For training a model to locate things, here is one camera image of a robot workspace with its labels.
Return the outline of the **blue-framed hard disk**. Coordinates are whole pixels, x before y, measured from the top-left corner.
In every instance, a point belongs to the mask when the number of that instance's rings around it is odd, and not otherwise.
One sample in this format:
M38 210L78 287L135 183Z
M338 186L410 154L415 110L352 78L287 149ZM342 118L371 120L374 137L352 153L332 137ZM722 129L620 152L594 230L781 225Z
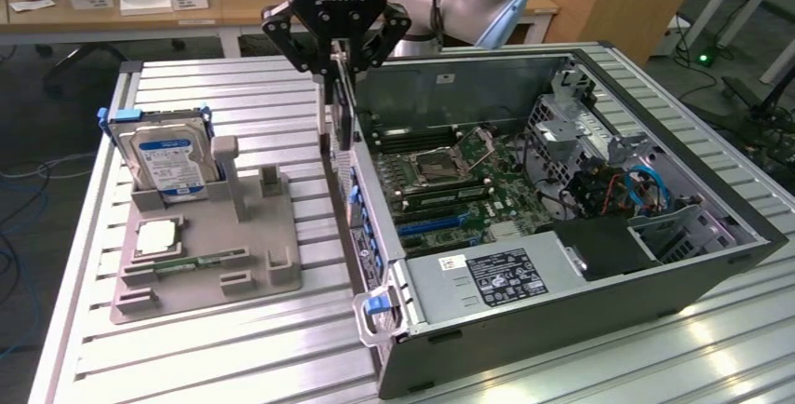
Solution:
M138 191L156 191L167 204L208 198L208 184L222 179L211 155L211 110L146 112L107 108L99 127L111 138L134 176Z

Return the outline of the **metal socket cover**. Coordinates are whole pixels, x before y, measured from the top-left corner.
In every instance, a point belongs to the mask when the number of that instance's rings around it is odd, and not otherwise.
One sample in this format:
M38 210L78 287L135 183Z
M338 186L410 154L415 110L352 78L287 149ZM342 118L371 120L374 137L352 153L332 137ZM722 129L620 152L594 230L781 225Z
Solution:
M484 126L474 127L459 141L460 159L466 170L472 171L495 152L495 139Z

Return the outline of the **black plastic cover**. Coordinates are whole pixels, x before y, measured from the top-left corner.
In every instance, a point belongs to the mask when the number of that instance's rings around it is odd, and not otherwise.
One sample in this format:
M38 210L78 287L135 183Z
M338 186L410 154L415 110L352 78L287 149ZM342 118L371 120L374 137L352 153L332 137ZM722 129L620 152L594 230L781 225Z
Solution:
M630 232L624 217L570 220L558 222L552 229L583 262L587 281L627 275L659 264Z

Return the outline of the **silver CPU chip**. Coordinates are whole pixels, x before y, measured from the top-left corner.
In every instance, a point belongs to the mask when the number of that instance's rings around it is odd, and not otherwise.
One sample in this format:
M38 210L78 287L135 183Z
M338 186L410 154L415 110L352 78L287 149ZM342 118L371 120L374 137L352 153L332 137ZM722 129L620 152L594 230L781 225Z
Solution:
M166 252L175 244L176 224L172 221L144 222L138 229L136 250L142 255Z

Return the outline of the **grey metal disk bay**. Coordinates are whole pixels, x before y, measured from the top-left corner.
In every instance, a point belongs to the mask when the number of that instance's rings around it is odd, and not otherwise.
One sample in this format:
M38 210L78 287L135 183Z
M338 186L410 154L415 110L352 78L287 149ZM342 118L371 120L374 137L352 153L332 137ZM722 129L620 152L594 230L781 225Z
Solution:
M595 109L596 82L580 64L571 63L555 74L551 91L540 95L527 126L532 155L530 165L540 176L567 184L574 174L596 158L608 160L608 144L618 129Z

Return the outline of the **blue expansion slot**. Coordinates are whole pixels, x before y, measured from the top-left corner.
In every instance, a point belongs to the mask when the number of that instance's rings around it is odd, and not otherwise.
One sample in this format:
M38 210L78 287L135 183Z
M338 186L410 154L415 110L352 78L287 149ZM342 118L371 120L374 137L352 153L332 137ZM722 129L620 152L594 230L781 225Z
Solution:
M467 222L468 215L454 215L451 217L435 219L427 222L415 222L402 224L396 228L399 237L415 236L439 230L447 230L463 226Z

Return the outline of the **green motherboard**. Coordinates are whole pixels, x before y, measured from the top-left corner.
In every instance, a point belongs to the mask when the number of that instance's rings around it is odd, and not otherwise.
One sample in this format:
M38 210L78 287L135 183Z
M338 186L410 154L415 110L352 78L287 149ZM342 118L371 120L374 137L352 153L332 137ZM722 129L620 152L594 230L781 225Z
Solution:
M472 171L466 170L460 159L459 141L474 127L430 128L375 137L371 156L395 228L402 224L396 224L394 218L411 212L402 208L407 195L466 187L488 189L487 198L447 206L466 207L462 214L467 214L468 219L463 226L399 237L408 258L496 242L490 226L498 222L514 222L523 236L530 236L547 231L556 220L518 161L514 148L516 138L502 134L499 128L488 123L478 126L491 130L496 150ZM412 156L442 149L447 149L456 157L466 177L452 182L423 183L418 180L411 164Z

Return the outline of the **grey power supply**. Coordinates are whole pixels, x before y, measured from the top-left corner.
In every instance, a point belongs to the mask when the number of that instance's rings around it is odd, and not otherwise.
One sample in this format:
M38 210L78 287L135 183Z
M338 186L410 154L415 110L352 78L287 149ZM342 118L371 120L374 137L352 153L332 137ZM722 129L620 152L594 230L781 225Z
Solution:
M520 309L587 285L554 232L411 259L407 283L431 326Z

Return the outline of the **black open PC case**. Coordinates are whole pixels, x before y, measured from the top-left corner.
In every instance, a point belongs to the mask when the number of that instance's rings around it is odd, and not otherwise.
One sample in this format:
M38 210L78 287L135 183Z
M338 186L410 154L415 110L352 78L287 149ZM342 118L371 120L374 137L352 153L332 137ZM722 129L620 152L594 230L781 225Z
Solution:
M408 258L390 216L371 147L379 135L482 123L516 138L518 161L554 225L582 218L567 184L540 176L528 117L555 74L571 63L596 82L595 109L619 131L608 160L582 170L624 171L630 232L659 263L595 281L564 296L462 323L424 322L407 283ZM375 363L383 398L418 397L527 357L679 314L730 277L787 242L708 158L710 130L642 69L607 46L542 45L403 57L355 78L350 151L323 151L335 220L354 282L352 313ZM367 298L387 295L388 312L368 316Z

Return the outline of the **white desk frame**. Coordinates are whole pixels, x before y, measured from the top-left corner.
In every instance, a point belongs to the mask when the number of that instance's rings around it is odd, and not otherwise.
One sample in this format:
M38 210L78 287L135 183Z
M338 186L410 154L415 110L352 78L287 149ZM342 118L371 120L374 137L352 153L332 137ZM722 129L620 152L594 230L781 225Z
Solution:
M699 64L696 63L696 59L692 58L690 53L691 45L695 43L702 32L704 31L707 24L712 19L724 1L726 0L708 1L702 12L695 18L695 22L691 25L688 32L680 37L680 44L676 45L676 49L683 51L683 59L674 60L674 62L680 63L687 70L694 70L699 74L707 73L698 68ZM762 6L763 1L765 0L746 0L745 3L732 11L730 16L727 17L727 21L724 22L724 28L714 36L716 38L716 42L711 44L711 47L715 49L715 56L718 56L720 52L728 48L728 45L736 37L740 29L750 21L753 13L758 9L758 7Z

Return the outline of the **grey parts rack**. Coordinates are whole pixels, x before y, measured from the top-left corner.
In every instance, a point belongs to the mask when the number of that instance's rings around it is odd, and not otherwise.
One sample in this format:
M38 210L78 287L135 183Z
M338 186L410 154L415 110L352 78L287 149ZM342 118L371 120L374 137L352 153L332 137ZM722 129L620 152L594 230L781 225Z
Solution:
M211 306L298 290L302 286L298 230L288 181L276 166L256 176L235 169L238 139L216 137L211 154L223 178L208 184L208 198L166 204L152 191L132 194L111 320L126 324ZM172 221L175 244L142 255L138 229L144 222ZM162 275L158 262L242 250L223 266Z

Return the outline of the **black expansion slot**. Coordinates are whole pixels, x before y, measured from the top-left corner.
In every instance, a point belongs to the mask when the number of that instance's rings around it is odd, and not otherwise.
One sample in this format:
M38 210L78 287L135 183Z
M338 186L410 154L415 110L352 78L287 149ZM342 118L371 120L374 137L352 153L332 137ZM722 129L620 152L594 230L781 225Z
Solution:
M402 213L394 218L396 224L406 224L411 222L426 222L454 216L459 216L466 212L466 207L444 207L434 209L415 210Z

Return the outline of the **wooden desk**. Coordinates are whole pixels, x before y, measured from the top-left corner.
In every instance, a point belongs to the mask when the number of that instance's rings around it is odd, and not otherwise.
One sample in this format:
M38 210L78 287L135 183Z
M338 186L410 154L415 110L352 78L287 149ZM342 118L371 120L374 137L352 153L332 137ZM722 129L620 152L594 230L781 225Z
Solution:
M94 43L106 40L108 33L128 32L131 39L138 40L144 38L148 32L176 30L184 34L195 28L216 27L224 31L227 28L238 29L242 26L251 26L255 32L264 34L262 12L284 1L212 0L208 9L172 11L160 14L158 18L148 15L123 16L118 9L108 8L78 10L71 7L59 10L48 7L12 15L10 23L0 26L0 37L6 34L19 34L20 43L31 44L36 35L46 34L52 43L63 44L68 42L70 34L78 34L79 42ZM559 8L551 0L528 0L518 23L523 18L534 17L536 24L547 26L558 11ZM434 42L408 42L395 48L390 56L436 53L443 47L444 38L446 36Z

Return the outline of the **green RAM stick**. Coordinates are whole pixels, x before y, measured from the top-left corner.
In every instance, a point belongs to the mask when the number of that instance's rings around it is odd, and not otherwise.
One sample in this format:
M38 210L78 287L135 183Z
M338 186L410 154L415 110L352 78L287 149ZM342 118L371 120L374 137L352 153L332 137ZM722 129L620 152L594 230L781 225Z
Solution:
M156 273L166 275L172 273L204 270L223 266L223 260L228 256L244 254L242 250L231 250L206 256L187 257L171 261L158 262L152 269Z

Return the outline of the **black-labelled RAM stick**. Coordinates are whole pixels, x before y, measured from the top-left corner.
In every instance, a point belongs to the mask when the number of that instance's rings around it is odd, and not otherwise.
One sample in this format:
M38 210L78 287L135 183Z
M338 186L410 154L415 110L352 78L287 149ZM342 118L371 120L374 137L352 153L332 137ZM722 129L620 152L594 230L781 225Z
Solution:
M407 195L402 201L403 211L432 209L482 200L490 196L486 187L466 187Z

